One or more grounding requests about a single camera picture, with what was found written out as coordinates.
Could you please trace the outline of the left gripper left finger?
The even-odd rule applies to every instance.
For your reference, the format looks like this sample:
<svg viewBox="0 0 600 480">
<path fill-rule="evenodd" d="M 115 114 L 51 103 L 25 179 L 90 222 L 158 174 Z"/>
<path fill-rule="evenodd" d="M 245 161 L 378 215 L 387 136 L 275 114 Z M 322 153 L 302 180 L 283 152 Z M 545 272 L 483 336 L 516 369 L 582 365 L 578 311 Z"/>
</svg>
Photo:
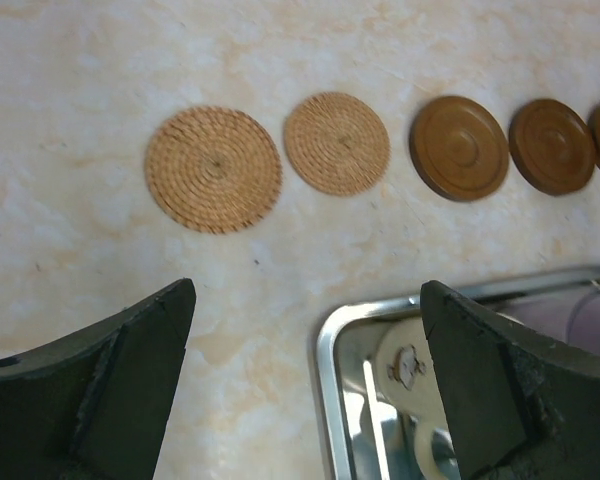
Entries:
<svg viewBox="0 0 600 480">
<path fill-rule="evenodd" d="M 0 359 L 0 479 L 150 479 L 196 304 L 179 279 Z"/>
</svg>

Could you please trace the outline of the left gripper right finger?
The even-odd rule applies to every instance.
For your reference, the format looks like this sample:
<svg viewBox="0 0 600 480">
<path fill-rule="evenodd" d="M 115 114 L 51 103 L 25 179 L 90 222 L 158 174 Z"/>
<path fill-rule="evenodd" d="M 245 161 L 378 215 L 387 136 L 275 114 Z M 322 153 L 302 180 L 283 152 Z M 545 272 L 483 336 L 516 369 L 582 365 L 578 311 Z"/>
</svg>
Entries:
<svg viewBox="0 0 600 480">
<path fill-rule="evenodd" d="M 600 356 L 439 281 L 421 313 L 464 479 L 600 479 Z"/>
</svg>

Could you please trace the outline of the dark wooden coaster front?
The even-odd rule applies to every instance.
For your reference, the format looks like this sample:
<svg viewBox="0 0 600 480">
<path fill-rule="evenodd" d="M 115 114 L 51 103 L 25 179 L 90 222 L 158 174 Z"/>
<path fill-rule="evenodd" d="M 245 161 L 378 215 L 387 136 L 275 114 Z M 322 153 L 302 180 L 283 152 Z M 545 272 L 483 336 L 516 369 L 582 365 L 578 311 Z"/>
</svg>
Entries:
<svg viewBox="0 0 600 480">
<path fill-rule="evenodd" d="M 575 111 L 555 99 L 535 99 L 519 108 L 508 139 L 519 172 L 542 193 L 575 193 L 592 178 L 595 146 L 590 130 Z"/>
</svg>

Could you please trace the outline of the woven coaster frilled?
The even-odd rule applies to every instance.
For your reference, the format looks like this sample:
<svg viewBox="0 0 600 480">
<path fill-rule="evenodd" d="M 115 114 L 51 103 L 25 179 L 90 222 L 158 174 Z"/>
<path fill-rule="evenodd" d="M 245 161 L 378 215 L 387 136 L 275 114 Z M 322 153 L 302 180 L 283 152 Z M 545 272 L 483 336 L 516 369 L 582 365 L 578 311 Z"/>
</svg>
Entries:
<svg viewBox="0 0 600 480">
<path fill-rule="evenodd" d="M 165 120 L 145 154 L 146 183 L 157 205 L 198 232 L 248 228 L 276 205 L 283 171 L 276 145 L 255 119 L 196 106 Z"/>
</svg>

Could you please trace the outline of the dark wooden coaster back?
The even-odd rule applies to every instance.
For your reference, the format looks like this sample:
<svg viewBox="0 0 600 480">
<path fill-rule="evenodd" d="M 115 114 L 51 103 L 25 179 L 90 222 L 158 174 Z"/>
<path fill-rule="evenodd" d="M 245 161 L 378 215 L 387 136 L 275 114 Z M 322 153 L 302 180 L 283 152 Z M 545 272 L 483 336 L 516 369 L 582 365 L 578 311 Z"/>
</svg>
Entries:
<svg viewBox="0 0 600 480">
<path fill-rule="evenodd" d="M 488 110 L 466 97 L 441 96 L 424 105 L 411 124 L 408 145 L 421 179 L 448 200 L 485 198 L 508 173 L 502 128 Z"/>
</svg>

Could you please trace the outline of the woven coaster smooth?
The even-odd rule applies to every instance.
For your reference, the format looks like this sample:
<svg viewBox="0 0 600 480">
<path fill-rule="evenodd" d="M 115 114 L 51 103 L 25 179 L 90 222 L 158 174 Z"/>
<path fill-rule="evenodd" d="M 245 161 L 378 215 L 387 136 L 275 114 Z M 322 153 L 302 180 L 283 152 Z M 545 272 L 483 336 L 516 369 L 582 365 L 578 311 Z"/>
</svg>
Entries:
<svg viewBox="0 0 600 480">
<path fill-rule="evenodd" d="M 387 129 L 366 103 L 341 92 L 321 92 L 298 104 L 283 128 L 286 155 L 316 190 L 353 196 L 376 185 L 390 161 Z"/>
</svg>

